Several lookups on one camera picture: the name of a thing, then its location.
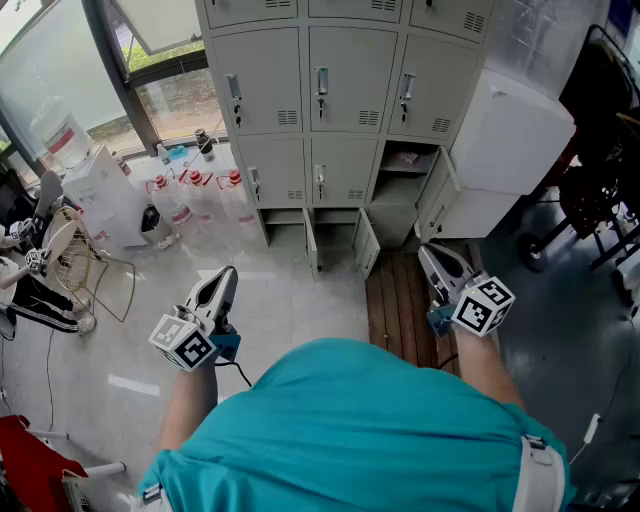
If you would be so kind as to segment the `white water dispenser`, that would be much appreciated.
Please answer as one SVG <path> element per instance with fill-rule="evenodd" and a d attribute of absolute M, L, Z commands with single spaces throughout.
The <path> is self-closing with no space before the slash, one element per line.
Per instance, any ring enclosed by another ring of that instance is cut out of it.
<path fill-rule="evenodd" d="M 141 232 L 147 203 L 104 145 L 95 145 L 85 161 L 65 174 L 62 188 L 95 241 L 119 247 L 148 243 Z"/>

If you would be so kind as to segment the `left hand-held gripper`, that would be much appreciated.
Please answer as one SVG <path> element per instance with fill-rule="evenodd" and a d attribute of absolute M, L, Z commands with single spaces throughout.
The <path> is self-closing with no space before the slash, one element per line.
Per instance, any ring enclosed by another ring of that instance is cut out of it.
<path fill-rule="evenodd" d="M 206 271 L 189 292 L 186 306 L 176 305 L 171 314 L 164 314 L 148 341 L 187 372 L 218 358 L 234 362 L 241 337 L 227 317 L 237 286 L 238 272 L 233 266 Z"/>

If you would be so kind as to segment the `person's teal shirt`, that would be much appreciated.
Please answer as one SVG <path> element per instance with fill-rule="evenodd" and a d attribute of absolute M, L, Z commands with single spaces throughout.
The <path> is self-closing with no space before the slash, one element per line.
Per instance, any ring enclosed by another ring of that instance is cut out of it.
<path fill-rule="evenodd" d="M 156 455 L 131 512 L 565 512 L 564 445 L 514 404 L 321 339 Z"/>

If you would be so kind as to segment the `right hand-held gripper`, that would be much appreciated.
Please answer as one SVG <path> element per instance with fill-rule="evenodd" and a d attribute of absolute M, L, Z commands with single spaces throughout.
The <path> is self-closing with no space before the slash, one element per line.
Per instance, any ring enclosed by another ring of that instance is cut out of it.
<path fill-rule="evenodd" d="M 460 254 L 445 246 L 421 245 L 418 260 L 439 295 L 427 313 L 438 337 L 454 325 L 485 336 L 502 323 L 515 302 L 515 295 L 497 277 L 475 272 Z"/>

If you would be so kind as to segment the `clear dispenser water bottle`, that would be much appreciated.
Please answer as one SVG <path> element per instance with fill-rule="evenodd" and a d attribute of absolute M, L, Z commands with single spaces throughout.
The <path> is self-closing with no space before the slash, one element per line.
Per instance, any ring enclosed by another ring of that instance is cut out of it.
<path fill-rule="evenodd" d="M 44 100 L 32 118 L 29 130 L 65 170 L 81 165 L 89 158 L 94 146 L 93 139 L 60 96 Z"/>

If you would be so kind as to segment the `person's left forearm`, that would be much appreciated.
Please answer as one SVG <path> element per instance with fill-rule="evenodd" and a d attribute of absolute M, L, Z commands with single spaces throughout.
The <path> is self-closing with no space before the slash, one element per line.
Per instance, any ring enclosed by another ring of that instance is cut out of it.
<path fill-rule="evenodd" d="M 214 363 L 203 363 L 191 372 L 180 370 L 160 429 L 157 449 L 179 449 L 217 404 Z"/>

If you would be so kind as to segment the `red chair with white frame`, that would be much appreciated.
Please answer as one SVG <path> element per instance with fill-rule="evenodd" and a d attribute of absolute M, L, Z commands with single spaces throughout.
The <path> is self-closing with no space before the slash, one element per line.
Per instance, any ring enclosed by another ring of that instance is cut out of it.
<path fill-rule="evenodd" d="M 0 459 L 9 487 L 31 512 L 73 512 L 65 486 L 78 479 L 126 471 L 122 462 L 86 467 L 55 451 L 45 439 L 54 432 L 34 431 L 21 415 L 0 417 Z"/>

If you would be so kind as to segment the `dark framed window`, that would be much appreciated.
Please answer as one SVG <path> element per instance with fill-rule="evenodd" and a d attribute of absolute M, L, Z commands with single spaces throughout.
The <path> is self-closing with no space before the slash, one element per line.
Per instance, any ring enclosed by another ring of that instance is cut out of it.
<path fill-rule="evenodd" d="M 226 134 L 195 0 L 0 0 L 0 156 L 35 175 L 54 165 L 30 130 L 49 97 L 128 157 Z"/>

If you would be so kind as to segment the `blue wall poster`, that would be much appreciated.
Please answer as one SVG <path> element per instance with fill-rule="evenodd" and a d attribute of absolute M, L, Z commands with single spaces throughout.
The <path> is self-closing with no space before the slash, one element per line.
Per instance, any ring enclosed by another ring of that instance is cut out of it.
<path fill-rule="evenodd" d="M 629 34 L 635 0 L 610 0 L 607 21 L 624 37 Z"/>

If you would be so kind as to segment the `brown wooden slat platform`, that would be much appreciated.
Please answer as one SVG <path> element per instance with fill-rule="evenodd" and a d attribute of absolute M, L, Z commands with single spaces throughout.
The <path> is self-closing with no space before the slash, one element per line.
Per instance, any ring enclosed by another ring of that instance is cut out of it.
<path fill-rule="evenodd" d="M 415 251 L 381 252 L 365 288 L 371 344 L 414 366 L 460 374 L 455 337 L 438 337 L 428 324 L 437 294 Z"/>

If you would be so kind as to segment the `large white box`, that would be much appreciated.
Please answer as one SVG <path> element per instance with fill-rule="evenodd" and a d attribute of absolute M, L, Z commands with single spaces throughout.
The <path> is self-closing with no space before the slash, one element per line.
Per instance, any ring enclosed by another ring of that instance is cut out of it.
<path fill-rule="evenodd" d="M 575 131 L 573 117 L 558 101 L 483 69 L 450 150 L 461 192 L 439 236 L 489 235 L 541 183 Z"/>

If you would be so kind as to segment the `black wheeled rack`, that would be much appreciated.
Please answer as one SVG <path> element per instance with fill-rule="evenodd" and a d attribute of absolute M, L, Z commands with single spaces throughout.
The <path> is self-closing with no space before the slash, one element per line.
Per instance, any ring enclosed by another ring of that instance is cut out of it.
<path fill-rule="evenodd" d="M 592 269 L 609 260 L 640 262 L 640 83 L 603 27 L 589 27 L 560 103 L 576 132 L 543 183 L 557 188 L 564 217 L 542 237 L 518 237 L 522 264 L 540 273 L 548 246 L 566 228 L 581 239 L 598 239 L 601 227 L 611 228 L 617 241 L 598 248 Z"/>

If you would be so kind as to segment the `dark office chair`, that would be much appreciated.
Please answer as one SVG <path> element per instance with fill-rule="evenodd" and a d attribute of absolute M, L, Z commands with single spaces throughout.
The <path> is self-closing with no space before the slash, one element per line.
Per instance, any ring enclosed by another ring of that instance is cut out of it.
<path fill-rule="evenodd" d="M 50 223 L 51 207 L 63 195 L 60 177 L 47 170 L 40 179 L 38 198 L 31 196 L 15 170 L 0 172 L 0 225 L 8 228 L 15 221 L 31 219 L 35 233 L 43 234 Z"/>

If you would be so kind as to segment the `black and white flask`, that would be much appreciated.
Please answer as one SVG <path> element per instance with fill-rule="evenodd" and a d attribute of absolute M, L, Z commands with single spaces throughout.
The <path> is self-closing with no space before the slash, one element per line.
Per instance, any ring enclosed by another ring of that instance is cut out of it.
<path fill-rule="evenodd" d="M 213 150 L 212 137 L 202 128 L 195 131 L 196 144 L 199 153 L 205 162 L 213 162 L 215 160 L 215 153 Z"/>

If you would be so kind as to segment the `grey metal locker cabinet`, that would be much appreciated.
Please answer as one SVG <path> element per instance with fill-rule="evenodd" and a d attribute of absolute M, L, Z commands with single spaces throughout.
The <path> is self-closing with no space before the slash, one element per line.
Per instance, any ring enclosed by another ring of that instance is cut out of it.
<path fill-rule="evenodd" d="M 196 0 L 260 237 L 363 276 L 440 234 L 496 0 Z"/>

